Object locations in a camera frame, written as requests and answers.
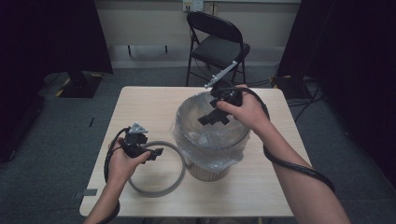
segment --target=chair backrest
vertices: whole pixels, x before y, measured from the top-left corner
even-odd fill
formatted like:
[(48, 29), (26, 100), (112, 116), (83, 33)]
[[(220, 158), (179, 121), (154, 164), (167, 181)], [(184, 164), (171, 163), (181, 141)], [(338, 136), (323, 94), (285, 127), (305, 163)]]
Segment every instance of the chair backrest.
[(190, 12), (187, 15), (187, 22), (193, 32), (193, 29), (197, 29), (222, 39), (243, 43), (241, 32), (230, 21), (198, 11)]

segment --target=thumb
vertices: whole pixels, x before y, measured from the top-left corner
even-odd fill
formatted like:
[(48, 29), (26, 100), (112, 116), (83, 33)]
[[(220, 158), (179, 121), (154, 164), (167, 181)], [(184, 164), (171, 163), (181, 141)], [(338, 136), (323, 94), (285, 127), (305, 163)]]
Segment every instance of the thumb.
[(227, 103), (227, 102), (225, 102), (225, 101), (218, 101), (218, 102), (217, 102), (217, 107), (218, 107), (220, 110), (225, 111), (225, 112), (227, 112), (227, 113), (230, 113), (230, 114), (232, 114), (232, 115), (234, 115), (235, 112), (236, 112), (236, 110), (239, 108), (238, 106), (229, 104), (229, 103)]

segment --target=plastic bag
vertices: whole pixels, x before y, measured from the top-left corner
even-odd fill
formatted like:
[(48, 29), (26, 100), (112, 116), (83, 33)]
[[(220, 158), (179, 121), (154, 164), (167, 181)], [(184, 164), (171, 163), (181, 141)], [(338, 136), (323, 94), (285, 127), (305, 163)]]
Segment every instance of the plastic bag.
[(243, 159), (243, 150), (250, 137), (249, 128), (228, 116), (227, 125), (217, 122), (203, 126), (198, 118), (214, 108), (209, 92), (200, 92), (179, 107), (172, 135), (185, 158), (199, 167), (219, 173)]

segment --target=person's left hand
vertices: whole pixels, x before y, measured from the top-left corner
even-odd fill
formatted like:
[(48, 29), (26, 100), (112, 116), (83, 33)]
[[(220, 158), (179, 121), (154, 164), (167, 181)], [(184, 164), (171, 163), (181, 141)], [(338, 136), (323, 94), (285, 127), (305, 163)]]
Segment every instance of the person's left hand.
[[(111, 150), (120, 147), (120, 137)], [(122, 148), (116, 149), (110, 159), (108, 165), (108, 180), (107, 183), (125, 184), (128, 179), (134, 174), (136, 167), (149, 158), (150, 152), (145, 152), (136, 158), (130, 158)]]

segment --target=electrical outlet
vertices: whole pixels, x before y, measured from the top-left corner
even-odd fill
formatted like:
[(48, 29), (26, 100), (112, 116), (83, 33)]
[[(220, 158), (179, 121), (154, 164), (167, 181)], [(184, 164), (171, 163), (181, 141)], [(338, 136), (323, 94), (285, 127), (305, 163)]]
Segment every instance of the electrical outlet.
[(204, 11), (204, 1), (192, 0), (192, 11)]
[(183, 0), (183, 11), (192, 11), (192, 0)]

